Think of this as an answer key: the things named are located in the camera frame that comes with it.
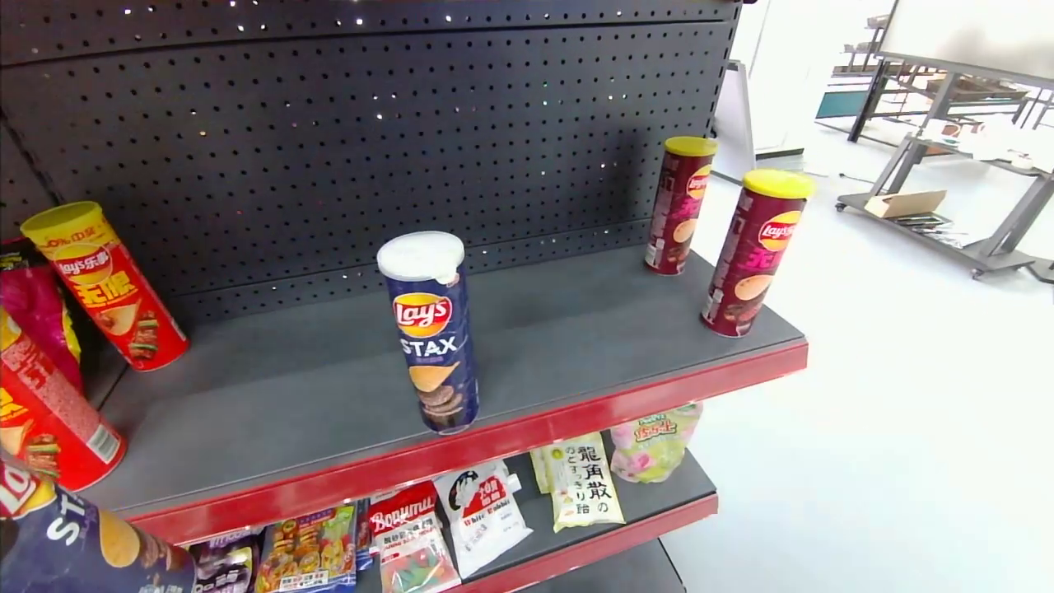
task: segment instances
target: white wall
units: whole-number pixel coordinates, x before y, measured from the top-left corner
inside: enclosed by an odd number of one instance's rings
[[[730,57],[747,65],[758,153],[804,147],[845,32],[859,6],[843,0],[744,5]]]

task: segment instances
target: cardboard box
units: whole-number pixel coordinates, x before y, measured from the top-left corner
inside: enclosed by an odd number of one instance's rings
[[[864,210],[879,218],[896,218],[912,214],[929,214],[940,205],[944,199],[944,190],[921,191],[915,193],[891,193],[876,195],[867,200]]]

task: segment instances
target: dark red chip can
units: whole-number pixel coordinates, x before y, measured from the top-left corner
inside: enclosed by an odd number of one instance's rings
[[[743,176],[721,257],[703,308],[703,324],[729,338],[746,336],[813,194],[799,173],[755,169]]]
[[[676,275],[684,270],[691,249],[718,143],[710,138],[675,136],[665,145],[644,263],[656,273]]]

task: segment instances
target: pegboard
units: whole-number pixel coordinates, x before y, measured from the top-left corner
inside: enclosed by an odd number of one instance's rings
[[[4,65],[102,52],[260,39],[554,27],[599,23],[723,21],[724,0],[51,0],[0,3]]]
[[[0,240],[22,235],[19,224],[58,202],[37,179],[5,126],[0,126]]]
[[[627,229],[650,216],[662,141],[710,130],[735,27],[711,11],[738,15],[724,2],[664,3],[681,15],[562,2],[560,18],[585,5],[587,21],[651,22],[523,26],[476,15],[480,28],[434,31],[443,19],[406,25],[427,32],[45,59],[0,72],[3,107],[50,187],[100,201],[167,299],[187,296],[179,302],[203,308],[195,317],[240,315],[296,304],[312,276],[372,275],[377,248],[415,230],[457,234],[470,259],[583,230],[586,249],[593,230],[643,241]],[[547,4],[412,5],[423,18]],[[219,292],[196,303],[204,291]]]

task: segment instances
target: pink snack package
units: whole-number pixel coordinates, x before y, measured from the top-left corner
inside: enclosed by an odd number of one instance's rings
[[[702,413],[695,402],[611,429],[611,473],[627,482],[665,481],[684,459]]]
[[[27,238],[0,248],[0,307],[55,367],[84,393],[80,375],[80,342],[55,271]]]

